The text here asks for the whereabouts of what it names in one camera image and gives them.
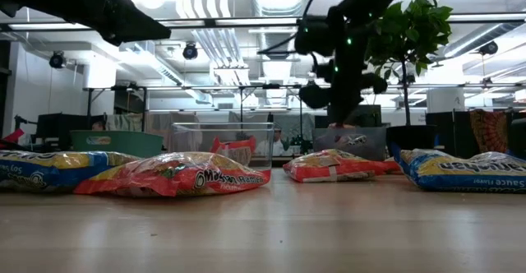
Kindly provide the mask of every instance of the green leaves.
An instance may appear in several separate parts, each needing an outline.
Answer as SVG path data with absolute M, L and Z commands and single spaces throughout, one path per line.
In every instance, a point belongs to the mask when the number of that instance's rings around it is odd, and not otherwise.
M 441 45 L 449 43 L 451 27 L 447 22 L 450 7 L 439 7 L 437 0 L 412 0 L 402 10 L 402 3 L 389 6 L 383 16 L 374 23 L 367 46 L 366 60 L 376 67 L 378 76 L 387 62 L 410 62 L 418 75 L 432 61 L 427 57 L 435 54 Z M 383 71 L 383 77 L 397 76 L 391 67 Z

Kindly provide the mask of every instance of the wooden surface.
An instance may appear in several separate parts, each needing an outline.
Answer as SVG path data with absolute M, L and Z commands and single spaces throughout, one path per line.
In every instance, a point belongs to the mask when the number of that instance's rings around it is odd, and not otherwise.
M 0 194 L 0 271 L 526 272 L 526 197 L 403 177 L 182 200 Z

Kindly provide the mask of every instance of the maruchan ramen package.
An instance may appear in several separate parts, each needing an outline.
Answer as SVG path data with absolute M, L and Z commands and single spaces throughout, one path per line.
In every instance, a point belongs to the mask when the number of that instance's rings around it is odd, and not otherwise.
M 114 152 L 37 154 L 0 150 L 0 188 L 20 192 L 72 192 L 81 181 L 137 159 Z
M 107 170 L 82 182 L 75 193 L 198 196 L 250 190 L 269 181 L 269 173 L 249 169 L 222 155 L 185 152 L 159 155 Z
M 526 161 L 487 152 L 464 160 L 438 150 L 397 150 L 406 176 L 430 191 L 525 192 Z
M 399 171 L 394 162 L 365 160 L 341 150 L 323 150 L 288 162 L 285 173 L 300 183 L 343 182 Z
M 221 142 L 219 138 L 214 139 L 212 145 L 211 153 L 220 154 L 225 157 L 228 157 L 240 164 L 248 166 L 256 150 L 256 138 L 250 136 L 245 141 L 231 141 L 231 142 Z

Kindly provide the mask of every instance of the red noodle package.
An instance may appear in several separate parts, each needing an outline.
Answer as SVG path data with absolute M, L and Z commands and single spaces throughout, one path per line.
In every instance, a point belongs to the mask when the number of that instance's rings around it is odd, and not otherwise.
M 214 144 L 210 152 L 228 157 L 240 164 L 247 166 L 250 163 L 252 154 L 256 150 L 256 138 L 250 136 L 245 141 L 221 142 L 219 138 L 214 139 Z
M 393 162 L 362 159 L 341 150 L 323 150 L 288 162 L 285 173 L 300 183 L 343 182 L 399 171 Z
M 116 167 L 82 182 L 77 194 L 111 192 L 129 197 L 175 197 L 250 190 L 270 181 L 222 155 L 186 152 L 158 155 Z

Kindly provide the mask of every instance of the plant pot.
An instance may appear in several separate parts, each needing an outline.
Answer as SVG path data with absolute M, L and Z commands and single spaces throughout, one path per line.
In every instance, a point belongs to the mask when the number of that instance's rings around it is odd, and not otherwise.
M 433 149 L 436 140 L 436 126 L 415 125 L 387 128 L 386 141 L 389 155 L 393 155 L 391 145 L 395 143 L 402 150 Z

